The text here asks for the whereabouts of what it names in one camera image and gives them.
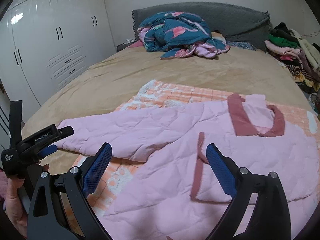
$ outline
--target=fabric pile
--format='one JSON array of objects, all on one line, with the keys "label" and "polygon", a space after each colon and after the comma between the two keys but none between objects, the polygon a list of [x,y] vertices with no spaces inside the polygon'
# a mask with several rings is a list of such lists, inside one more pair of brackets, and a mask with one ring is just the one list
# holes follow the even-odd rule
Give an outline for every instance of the fabric pile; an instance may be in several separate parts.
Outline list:
[{"label": "fabric pile", "polygon": [[[211,35],[213,39],[220,39],[223,44],[227,44],[231,47],[237,47],[237,48],[248,49],[248,50],[257,50],[250,42],[247,42],[247,41],[226,41],[226,39],[218,31],[211,32]],[[136,47],[144,47],[141,40],[138,40],[128,46],[128,48],[136,48]]]},{"label": "fabric pile", "polygon": [[138,28],[139,38],[148,52],[165,52],[161,59],[175,57],[215,58],[230,46],[211,36],[200,16],[187,12],[160,12],[145,19]]},{"label": "fabric pile", "polygon": [[286,67],[295,82],[308,98],[320,88],[320,53],[317,45],[311,45],[285,23],[270,30],[265,41],[269,54]]},{"label": "fabric pile", "polygon": [[306,95],[309,105],[311,105],[312,109],[317,113],[320,114],[320,97],[319,91],[318,93],[312,93],[310,96]]}]

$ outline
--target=wardrobe handle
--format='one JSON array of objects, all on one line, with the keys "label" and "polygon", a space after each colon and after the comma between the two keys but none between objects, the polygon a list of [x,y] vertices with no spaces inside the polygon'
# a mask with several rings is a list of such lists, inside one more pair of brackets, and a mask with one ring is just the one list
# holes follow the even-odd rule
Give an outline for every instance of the wardrobe handle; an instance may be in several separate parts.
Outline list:
[{"label": "wardrobe handle", "polygon": [[21,55],[20,55],[20,51],[19,50],[18,50],[18,53],[19,53],[20,61],[22,63],[22,59],[21,59]]},{"label": "wardrobe handle", "polygon": [[0,124],[0,126],[1,126],[1,128],[4,130],[4,132],[7,134],[7,135],[9,135],[8,134],[8,132],[4,129],[4,127],[2,126],[2,124]]},{"label": "wardrobe handle", "polygon": [[7,121],[9,122],[9,119],[8,119],[8,117],[5,115],[5,113],[4,113],[4,111],[2,110],[1,106],[0,106],[0,110],[1,110],[2,114],[4,115],[4,117],[7,119]]},{"label": "wardrobe handle", "polygon": [[18,60],[17,60],[17,56],[16,56],[16,53],[15,53],[15,52],[14,52],[14,57],[16,58],[17,65],[19,65]]},{"label": "wardrobe handle", "polygon": [[4,125],[7,127],[7,129],[9,130],[9,126],[6,124],[6,122],[3,120],[2,116],[0,115],[0,118],[2,120],[2,122],[4,123]]},{"label": "wardrobe handle", "polygon": [[4,87],[3,87],[3,85],[2,84],[0,84],[0,90],[1,90],[1,92],[4,94],[5,93],[5,90],[4,90]]},{"label": "wardrobe handle", "polygon": [[62,31],[61,31],[61,28],[60,28],[60,26],[59,26],[59,29],[60,29],[60,32],[61,32],[61,38],[63,38],[63,35],[62,35]]},{"label": "wardrobe handle", "polygon": [[58,29],[56,28],[56,32],[57,32],[57,35],[58,35],[58,40],[60,40],[60,38],[59,38],[59,33],[58,33]]}]

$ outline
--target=gray headboard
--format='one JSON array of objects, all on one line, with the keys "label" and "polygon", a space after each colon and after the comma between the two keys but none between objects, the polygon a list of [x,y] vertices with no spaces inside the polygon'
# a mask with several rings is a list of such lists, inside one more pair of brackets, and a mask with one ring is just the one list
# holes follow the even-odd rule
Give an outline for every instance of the gray headboard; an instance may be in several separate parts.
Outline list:
[{"label": "gray headboard", "polygon": [[152,6],[132,11],[133,30],[137,39],[139,24],[158,12],[180,11],[201,16],[211,31],[218,30],[228,41],[248,41],[258,49],[266,51],[264,41],[271,28],[268,12],[214,2],[183,2]]}]

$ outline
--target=human hand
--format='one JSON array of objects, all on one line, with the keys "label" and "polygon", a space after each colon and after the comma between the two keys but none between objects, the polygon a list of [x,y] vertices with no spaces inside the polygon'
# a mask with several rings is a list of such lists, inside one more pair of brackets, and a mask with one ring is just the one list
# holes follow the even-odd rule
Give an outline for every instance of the human hand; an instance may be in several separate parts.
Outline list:
[{"label": "human hand", "polygon": [[[49,164],[43,166],[42,169],[43,171],[48,171]],[[28,215],[23,209],[18,197],[18,188],[21,188],[23,183],[24,178],[18,178],[17,176],[12,176],[8,179],[8,189],[5,202],[8,218],[20,234],[26,238]]]}]

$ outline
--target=bed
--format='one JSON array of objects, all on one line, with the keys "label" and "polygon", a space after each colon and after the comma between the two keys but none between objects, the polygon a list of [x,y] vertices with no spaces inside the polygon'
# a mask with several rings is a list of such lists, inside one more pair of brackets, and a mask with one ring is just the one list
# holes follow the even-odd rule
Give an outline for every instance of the bed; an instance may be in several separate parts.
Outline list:
[{"label": "bed", "polygon": [[[53,123],[58,126],[64,119],[112,112],[154,79],[244,95],[265,94],[270,102],[312,111],[288,70],[264,52],[263,41],[271,27],[268,12],[204,2],[160,5],[132,12],[135,33],[144,18],[170,10],[199,14],[212,31],[219,30],[229,41],[248,41],[257,51],[232,47],[213,60],[201,57],[160,60],[163,52],[126,48],[89,67],[52,96],[28,120],[22,136],[25,138]],[[78,156],[58,150],[46,157],[43,164],[50,165],[51,174],[59,174],[68,171]]]}]

